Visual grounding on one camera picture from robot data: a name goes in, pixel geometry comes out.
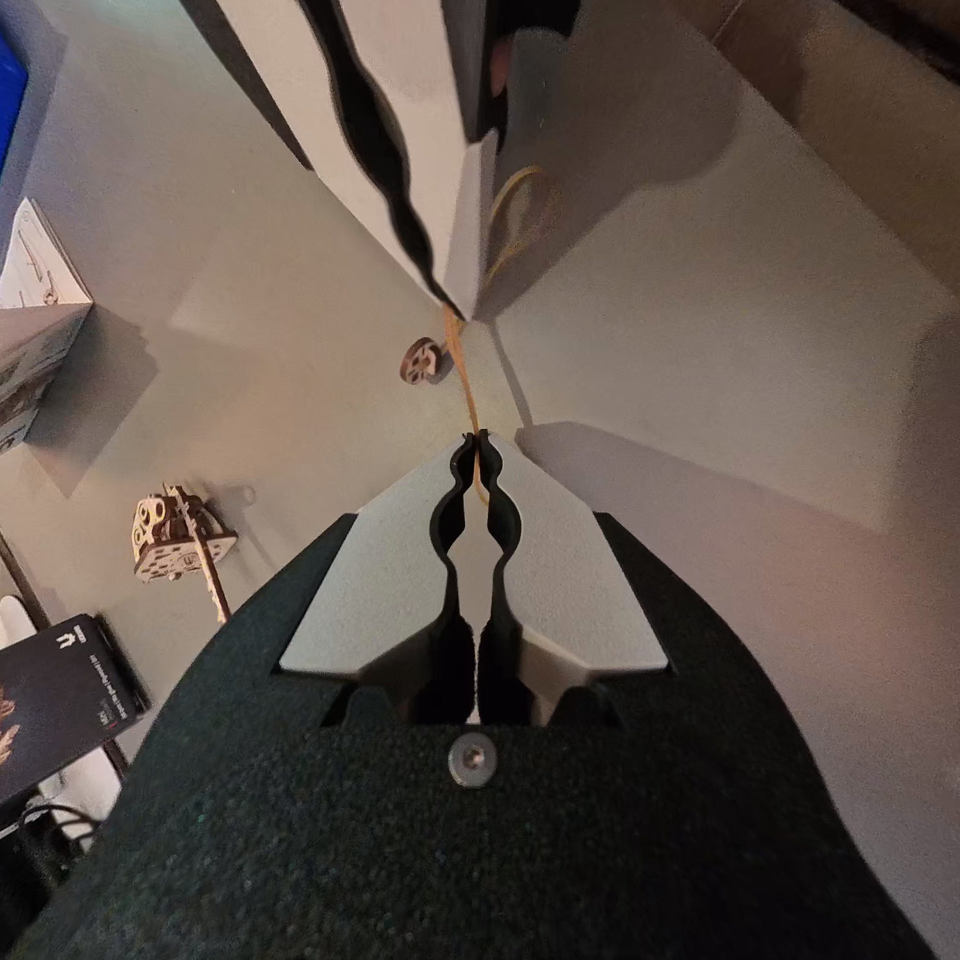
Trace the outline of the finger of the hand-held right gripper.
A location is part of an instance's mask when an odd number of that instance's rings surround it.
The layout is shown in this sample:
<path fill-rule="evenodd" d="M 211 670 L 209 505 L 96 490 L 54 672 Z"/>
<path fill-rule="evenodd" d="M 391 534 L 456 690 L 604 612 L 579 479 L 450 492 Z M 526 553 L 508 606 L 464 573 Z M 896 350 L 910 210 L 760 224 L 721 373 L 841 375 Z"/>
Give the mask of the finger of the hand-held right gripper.
<path fill-rule="evenodd" d="M 462 314 L 462 41 L 451 2 L 214 2 L 213 47 L 298 161 Z"/>
<path fill-rule="evenodd" d="M 440 1 L 351 2 L 351 40 L 401 160 L 401 199 L 426 241 L 426 281 L 465 321 L 486 265 L 498 134 L 464 129 Z"/>

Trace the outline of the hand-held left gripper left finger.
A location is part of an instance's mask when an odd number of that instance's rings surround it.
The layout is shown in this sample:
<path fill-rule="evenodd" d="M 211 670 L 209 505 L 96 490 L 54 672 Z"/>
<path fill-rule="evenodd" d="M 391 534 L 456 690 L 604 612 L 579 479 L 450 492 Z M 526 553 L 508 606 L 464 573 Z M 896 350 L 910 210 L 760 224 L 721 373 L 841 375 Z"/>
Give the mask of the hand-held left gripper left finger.
<path fill-rule="evenodd" d="M 283 672 L 381 688 L 415 724 L 469 719 L 474 635 L 450 548 L 466 528 L 474 450 L 463 435 L 354 515 L 279 659 Z"/>

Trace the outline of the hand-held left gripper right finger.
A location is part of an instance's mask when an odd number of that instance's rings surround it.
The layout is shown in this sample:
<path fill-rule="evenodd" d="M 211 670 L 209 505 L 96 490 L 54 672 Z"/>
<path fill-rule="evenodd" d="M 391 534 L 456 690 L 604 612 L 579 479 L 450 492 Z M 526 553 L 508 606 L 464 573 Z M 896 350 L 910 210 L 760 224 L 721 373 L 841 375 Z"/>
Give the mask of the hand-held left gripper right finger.
<path fill-rule="evenodd" d="M 668 656 L 594 511 L 488 431 L 486 528 L 501 550 L 478 661 L 486 725 L 546 725 L 571 690 L 663 673 Z"/>

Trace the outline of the tan rubber band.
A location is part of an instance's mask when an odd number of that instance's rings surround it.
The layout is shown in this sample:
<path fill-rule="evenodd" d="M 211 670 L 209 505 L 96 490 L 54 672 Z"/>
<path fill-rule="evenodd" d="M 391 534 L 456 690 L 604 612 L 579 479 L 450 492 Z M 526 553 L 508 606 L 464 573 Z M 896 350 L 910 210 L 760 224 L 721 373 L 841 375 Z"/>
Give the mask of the tan rubber band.
<path fill-rule="evenodd" d="M 481 294 L 491 290 L 508 265 L 546 239 L 561 207 L 560 182 L 543 166 L 529 164 L 507 177 L 489 213 L 489 250 Z"/>
<path fill-rule="evenodd" d="M 476 402 L 474 398 L 474 392 L 472 389 L 472 384 L 469 378 L 469 373 L 467 371 L 466 359 L 463 350 L 462 344 L 462 330 L 466 325 L 466 322 L 460 318 L 455 312 L 454 308 L 450 305 L 443 306 L 442 309 L 442 318 L 443 318 L 443 332 L 445 337 L 445 349 L 446 353 L 449 354 L 453 366 L 459 377 L 462 393 L 465 400 L 466 410 L 469 417 L 469 422 L 471 426 L 471 432 L 474 437 L 474 452 L 473 452 L 473 468 L 472 468 L 472 483 L 474 490 L 480 499 L 481 503 L 488 507 L 490 503 L 489 494 L 487 493 L 486 486 L 484 486 L 481 474 L 481 455 L 478 446 L 478 439 L 481 432 L 479 415 L 476 407 Z"/>

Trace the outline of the wooden mechanical model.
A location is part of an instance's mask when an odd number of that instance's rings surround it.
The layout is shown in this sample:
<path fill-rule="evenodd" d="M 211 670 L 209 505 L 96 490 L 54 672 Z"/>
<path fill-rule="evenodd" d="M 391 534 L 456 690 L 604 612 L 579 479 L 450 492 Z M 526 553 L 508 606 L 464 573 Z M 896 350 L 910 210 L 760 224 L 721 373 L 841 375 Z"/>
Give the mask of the wooden mechanical model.
<path fill-rule="evenodd" d="M 237 545 L 238 534 L 188 486 L 164 484 L 162 491 L 138 501 L 130 532 L 133 573 L 143 583 L 202 575 L 224 625 L 232 610 L 218 566 Z"/>

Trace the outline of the small wooden wheel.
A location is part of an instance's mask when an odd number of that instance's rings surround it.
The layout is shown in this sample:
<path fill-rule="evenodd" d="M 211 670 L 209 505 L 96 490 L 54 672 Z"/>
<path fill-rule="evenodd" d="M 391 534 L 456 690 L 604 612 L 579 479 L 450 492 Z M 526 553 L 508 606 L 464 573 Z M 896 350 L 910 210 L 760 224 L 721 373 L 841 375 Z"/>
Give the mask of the small wooden wheel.
<path fill-rule="evenodd" d="M 421 337 L 405 351 L 399 366 L 401 380 L 410 385 L 431 385 L 442 380 L 454 369 L 454 361 L 446 342 Z"/>

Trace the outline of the blue panel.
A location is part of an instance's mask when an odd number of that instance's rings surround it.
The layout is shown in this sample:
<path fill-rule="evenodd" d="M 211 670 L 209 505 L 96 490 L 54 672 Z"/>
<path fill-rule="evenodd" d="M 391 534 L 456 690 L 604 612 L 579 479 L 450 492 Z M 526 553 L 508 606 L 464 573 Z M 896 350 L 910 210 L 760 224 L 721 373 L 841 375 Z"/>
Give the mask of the blue panel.
<path fill-rule="evenodd" d="M 18 117 L 29 80 L 28 70 L 21 56 L 8 39 L 1 24 L 1 169 L 11 150 Z"/>

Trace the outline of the white cardboard box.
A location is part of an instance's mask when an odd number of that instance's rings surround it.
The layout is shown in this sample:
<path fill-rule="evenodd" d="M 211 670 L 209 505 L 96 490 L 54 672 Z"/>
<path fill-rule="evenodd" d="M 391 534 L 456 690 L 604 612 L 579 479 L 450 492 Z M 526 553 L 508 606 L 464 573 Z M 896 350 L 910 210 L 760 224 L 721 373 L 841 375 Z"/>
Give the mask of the white cardboard box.
<path fill-rule="evenodd" d="M 25 441 L 93 306 L 42 209 L 23 198 L 1 274 L 1 452 Z"/>

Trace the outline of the black printed box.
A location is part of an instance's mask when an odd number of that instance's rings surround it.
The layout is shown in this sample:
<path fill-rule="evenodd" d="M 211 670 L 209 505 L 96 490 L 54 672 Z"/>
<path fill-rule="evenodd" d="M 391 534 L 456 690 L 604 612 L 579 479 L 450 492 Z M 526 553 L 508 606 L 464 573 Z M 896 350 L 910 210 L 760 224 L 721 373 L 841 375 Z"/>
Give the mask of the black printed box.
<path fill-rule="evenodd" d="M 149 699 L 99 618 L 79 614 L 1 651 L 1 801 L 135 726 Z"/>

